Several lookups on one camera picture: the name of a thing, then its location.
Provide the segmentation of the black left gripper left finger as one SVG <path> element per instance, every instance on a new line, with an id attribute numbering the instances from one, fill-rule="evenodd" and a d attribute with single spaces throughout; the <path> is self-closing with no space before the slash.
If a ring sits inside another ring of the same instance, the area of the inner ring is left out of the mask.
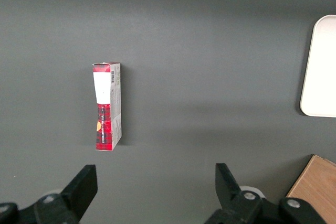
<path id="1" fill-rule="evenodd" d="M 95 165 L 85 165 L 59 193 L 49 193 L 20 210 L 19 223 L 79 223 L 98 191 Z"/>

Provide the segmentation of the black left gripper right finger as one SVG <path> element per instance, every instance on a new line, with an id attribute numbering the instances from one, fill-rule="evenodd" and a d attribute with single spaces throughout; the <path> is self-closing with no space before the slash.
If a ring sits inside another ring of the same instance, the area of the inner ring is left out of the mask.
<path id="1" fill-rule="evenodd" d="M 252 190 L 242 190 L 225 163 L 216 164 L 215 189 L 221 208 L 206 223 L 325 223 L 303 199 L 282 198 L 276 205 Z"/>

